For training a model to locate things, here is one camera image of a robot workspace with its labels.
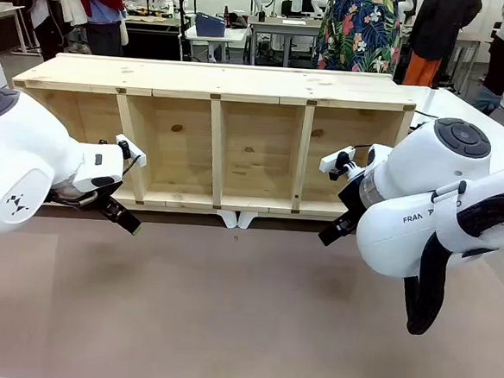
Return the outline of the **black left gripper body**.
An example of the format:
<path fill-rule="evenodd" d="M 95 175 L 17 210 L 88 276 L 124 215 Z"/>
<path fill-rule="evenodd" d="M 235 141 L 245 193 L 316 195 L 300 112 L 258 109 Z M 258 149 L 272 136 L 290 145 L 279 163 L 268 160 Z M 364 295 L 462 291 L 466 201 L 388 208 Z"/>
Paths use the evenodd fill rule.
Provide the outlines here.
<path fill-rule="evenodd" d="M 81 211 L 97 211 L 110 221 L 117 221 L 118 203 L 112 198 L 112 194 L 116 190 L 117 186 L 104 186 L 78 198 L 63 198 L 59 195 L 58 190 L 53 190 L 48 193 L 45 202 L 66 205 Z"/>

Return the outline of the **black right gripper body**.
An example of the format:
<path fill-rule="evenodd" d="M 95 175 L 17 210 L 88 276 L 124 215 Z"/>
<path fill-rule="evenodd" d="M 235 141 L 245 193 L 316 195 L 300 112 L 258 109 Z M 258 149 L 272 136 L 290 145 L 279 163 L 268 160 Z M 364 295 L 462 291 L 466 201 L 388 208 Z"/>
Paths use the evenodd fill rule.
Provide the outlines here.
<path fill-rule="evenodd" d="M 362 181 L 363 178 L 358 177 L 351 179 L 338 194 L 339 199 L 347 208 L 347 211 L 337 219 L 339 222 L 357 226 L 362 214 L 367 210 L 360 196 Z"/>

